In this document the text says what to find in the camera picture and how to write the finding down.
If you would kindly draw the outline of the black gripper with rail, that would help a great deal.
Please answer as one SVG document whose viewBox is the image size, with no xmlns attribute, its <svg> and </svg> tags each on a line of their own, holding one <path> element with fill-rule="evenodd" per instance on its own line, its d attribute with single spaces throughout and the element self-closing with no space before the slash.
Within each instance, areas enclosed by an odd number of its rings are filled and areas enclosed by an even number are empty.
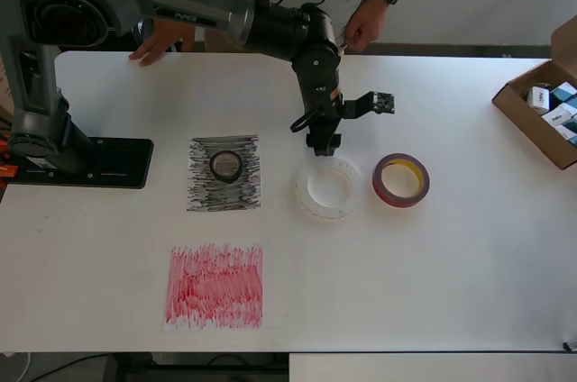
<svg viewBox="0 0 577 382">
<path fill-rule="evenodd" d="M 332 157 L 341 146 L 342 135 L 337 133 L 338 125 L 339 123 L 314 123 L 308 126 L 306 144 L 317 157 Z"/>
</svg>

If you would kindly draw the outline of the person's left hand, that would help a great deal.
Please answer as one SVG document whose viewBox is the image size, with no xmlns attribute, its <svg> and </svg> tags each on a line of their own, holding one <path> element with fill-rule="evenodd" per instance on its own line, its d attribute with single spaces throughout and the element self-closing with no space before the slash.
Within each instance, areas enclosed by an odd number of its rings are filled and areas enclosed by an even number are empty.
<svg viewBox="0 0 577 382">
<path fill-rule="evenodd" d="M 348 49 L 363 51 L 382 34 L 389 4 L 385 0 L 363 0 L 344 30 Z"/>
</svg>

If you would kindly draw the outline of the person's right hand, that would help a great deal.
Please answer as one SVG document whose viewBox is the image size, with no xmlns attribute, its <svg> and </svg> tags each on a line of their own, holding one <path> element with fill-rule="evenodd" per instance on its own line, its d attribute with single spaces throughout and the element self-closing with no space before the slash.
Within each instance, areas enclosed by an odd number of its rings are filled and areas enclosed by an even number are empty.
<svg viewBox="0 0 577 382">
<path fill-rule="evenodd" d="M 179 42 L 181 52 L 191 52 L 195 43 L 195 33 L 193 25 L 155 20 L 152 35 L 129 56 L 129 60 L 138 60 L 141 67 L 148 67 L 160 60 L 166 50 Z"/>
</svg>

